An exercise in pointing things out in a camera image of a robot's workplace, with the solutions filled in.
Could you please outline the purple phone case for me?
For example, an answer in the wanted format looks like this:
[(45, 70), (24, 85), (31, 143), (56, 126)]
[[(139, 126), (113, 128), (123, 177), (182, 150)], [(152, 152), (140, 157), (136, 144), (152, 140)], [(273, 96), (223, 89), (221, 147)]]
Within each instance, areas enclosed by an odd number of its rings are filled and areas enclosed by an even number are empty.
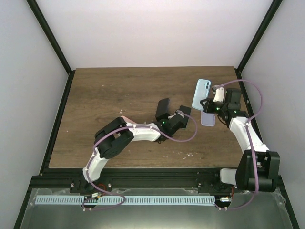
[(215, 114), (201, 111), (201, 125), (213, 127), (215, 125)]

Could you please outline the light blue phone case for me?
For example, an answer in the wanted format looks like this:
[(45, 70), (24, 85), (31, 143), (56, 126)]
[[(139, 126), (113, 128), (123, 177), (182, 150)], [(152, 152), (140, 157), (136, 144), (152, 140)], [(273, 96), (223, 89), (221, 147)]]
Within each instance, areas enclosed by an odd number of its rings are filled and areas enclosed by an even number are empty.
[(196, 84), (196, 89), (193, 96), (192, 108), (203, 111), (203, 106), (200, 101), (204, 100), (209, 95), (211, 81), (206, 79), (199, 79)]

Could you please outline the phone from purple case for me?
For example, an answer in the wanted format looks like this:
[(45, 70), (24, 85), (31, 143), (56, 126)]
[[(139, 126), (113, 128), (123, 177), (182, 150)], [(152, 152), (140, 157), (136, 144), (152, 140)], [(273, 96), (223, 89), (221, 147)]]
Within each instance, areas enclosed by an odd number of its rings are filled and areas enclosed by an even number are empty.
[(190, 107), (187, 107), (187, 106), (184, 106), (184, 105), (181, 105), (179, 110), (183, 113), (183, 115), (187, 115), (189, 116), (191, 114), (191, 108)]

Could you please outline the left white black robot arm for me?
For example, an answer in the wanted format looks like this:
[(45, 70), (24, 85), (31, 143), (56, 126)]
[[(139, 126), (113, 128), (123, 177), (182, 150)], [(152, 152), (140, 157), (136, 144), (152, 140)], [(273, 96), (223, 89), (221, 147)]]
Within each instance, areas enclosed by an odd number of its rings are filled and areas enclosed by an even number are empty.
[(107, 162), (118, 156), (129, 143), (175, 141), (174, 134), (186, 128), (189, 117), (188, 113), (177, 110), (173, 115), (158, 118), (150, 124), (137, 124), (125, 116), (114, 119), (95, 134), (91, 158), (83, 168), (81, 188), (88, 193), (93, 192)]

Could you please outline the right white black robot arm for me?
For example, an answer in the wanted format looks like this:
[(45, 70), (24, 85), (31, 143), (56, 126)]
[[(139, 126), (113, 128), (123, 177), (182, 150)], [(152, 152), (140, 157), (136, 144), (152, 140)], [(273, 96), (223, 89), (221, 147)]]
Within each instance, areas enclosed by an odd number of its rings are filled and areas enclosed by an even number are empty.
[(262, 142), (250, 117), (241, 110), (242, 92), (236, 88), (213, 87), (214, 98), (200, 101), (204, 112), (217, 115), (234, 134), (243, 153), (236, 169), (223, 168), (212, 179), (212, 188), (223, 192), (229, 184), (244, 191), (274, 192), (277, 187), (280, 156)]

